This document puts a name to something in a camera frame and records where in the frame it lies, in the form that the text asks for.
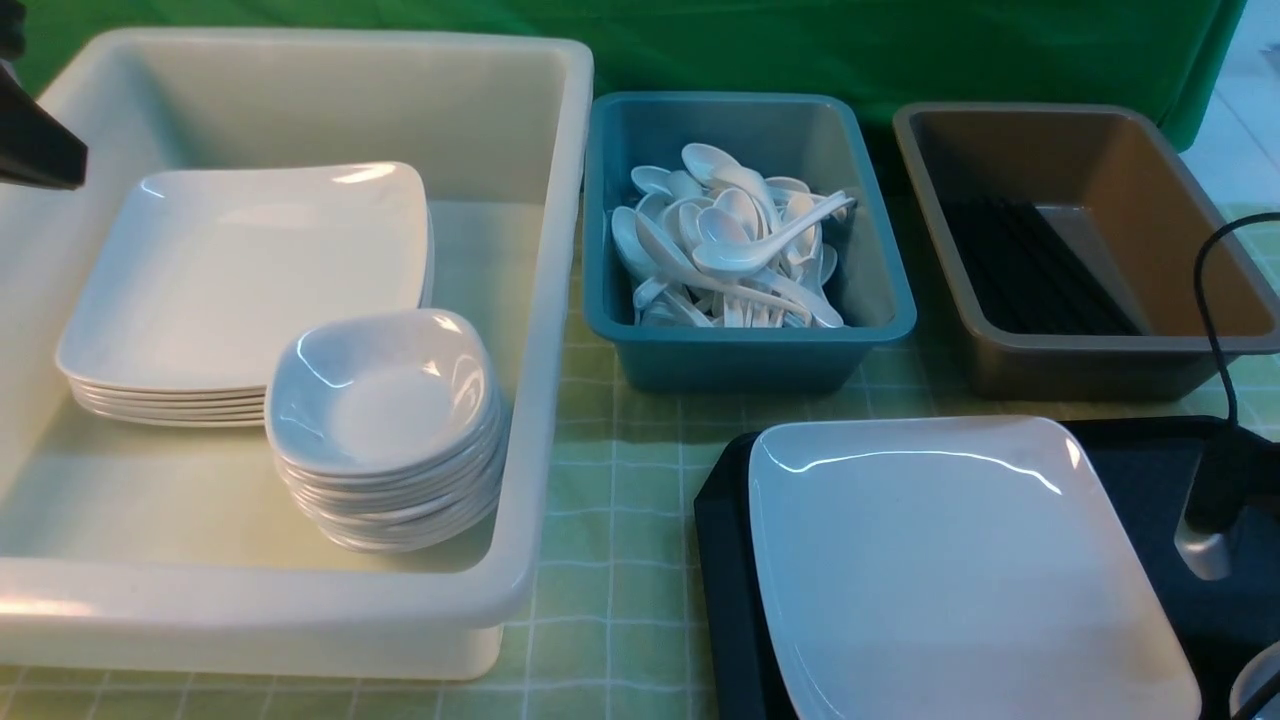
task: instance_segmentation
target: white floor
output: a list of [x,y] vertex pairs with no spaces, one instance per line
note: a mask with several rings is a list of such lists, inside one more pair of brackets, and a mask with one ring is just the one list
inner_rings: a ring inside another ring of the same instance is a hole
[[1263,53],[1277,45],[1280,0],[1249,0],[1204,123],[1183,152],[1219,204],[1280,206],[1280,70]]

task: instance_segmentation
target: pile of spoons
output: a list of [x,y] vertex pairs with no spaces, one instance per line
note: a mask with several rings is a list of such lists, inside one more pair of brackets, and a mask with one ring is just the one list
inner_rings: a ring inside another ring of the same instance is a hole
[[611,217],[613,243],[635,281],[637,324],[724,328],[838,328],[823,293],[836,250],[822,222],[845,219],[855,200],[815,195],[803,181],[764,178],[703,143],[684,169],[632,168],[643,195]]

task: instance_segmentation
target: black tray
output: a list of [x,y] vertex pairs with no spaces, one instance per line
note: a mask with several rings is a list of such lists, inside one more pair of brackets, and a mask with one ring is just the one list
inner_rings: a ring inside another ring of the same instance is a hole
[[[1248,507],[1230,578],[1203,582],[1174,548],[1174,528],[1216,418],[1064,423],[1084,447],[1142,560],[1201,687],[1202,720],[1228,717],[1244,665],[1280,639],[1280,523]],[[796,717],[773,656],[755,575],[746,466],[759,433],[726,446],[694,501],[721,717]],[[1280,455],[1268,474],[1280,482]]]

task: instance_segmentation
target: black electrical cord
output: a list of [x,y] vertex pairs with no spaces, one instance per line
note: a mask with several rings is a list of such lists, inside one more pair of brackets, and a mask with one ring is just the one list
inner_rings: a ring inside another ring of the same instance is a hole
[[[1208,258],[1208,251],[1221,242],[1224,237],[1243,227],[1260,223],[1280,223],[1280,213],[1256,213],[1231,220],[1211,234],[1204,241],[1204,245],[1201,246],[1199,254],[1196,255],[1196,305],[1199,307],[1201,320],[1204,323],[1204,334],[1208,337],[1208,346],[1213,351],[1213,363],[1217,364],[1217,374],[1222,377],[1222,389],[1226,391],[1226,424],[1233,428],[1240,424],[1239,400],[1235,397],[1235,386],[1231,383],[1231,374],[1226,369],[1226,356],[1222,354],[1222,343],[1217,337],[1217,327],[1210,315],[1208,300],[1204,296],[1204,260]],[[1280,694],[1280,673],[1268,678],[1252,697],[1245,700],[1240,705],[1240,710],[1231,715],[1231,720],[1253,720],[1277,694]]]
[[1217,328],[1213,325],[1213,318],[1208,313],[1208,300],[1204,297],[1204,260],[1208,258],[1208,251],[1213,250],[1213,246],[1221,242],[1224,237],[1243,227],[1261,223],[1280,223],[1280,213],[1256,213],[1231,220],[1217,228],[1204,241],[1204,245],[1201,246],[1199,254],[1196,255],[1196,277],[1193,279],[1196,284],[1196,305],[1199,306],[1201,320],[1204,323],[1204,334],[1208,336],[1208,346],[1213,351],[1217,374],[1222,377],[1222,389],[1226,391],[1226,423],[1233,427],[1240,424],[1239,401],[1235,397],[1235,386],[1231,383],[1231,374],[1226,370],[1226,356],[1222,355],[1222,343],[1217,338]]

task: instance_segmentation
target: green cloth backdrop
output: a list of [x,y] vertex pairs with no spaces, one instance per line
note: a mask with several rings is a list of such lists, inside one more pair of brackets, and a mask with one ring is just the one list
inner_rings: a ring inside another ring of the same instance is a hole
[[596,90],[835,95],[879,160],[914,100],[1110,102],[1190,145],[1244,0],[28,0],[41,90],[127,26],[449,29],[571,37]]

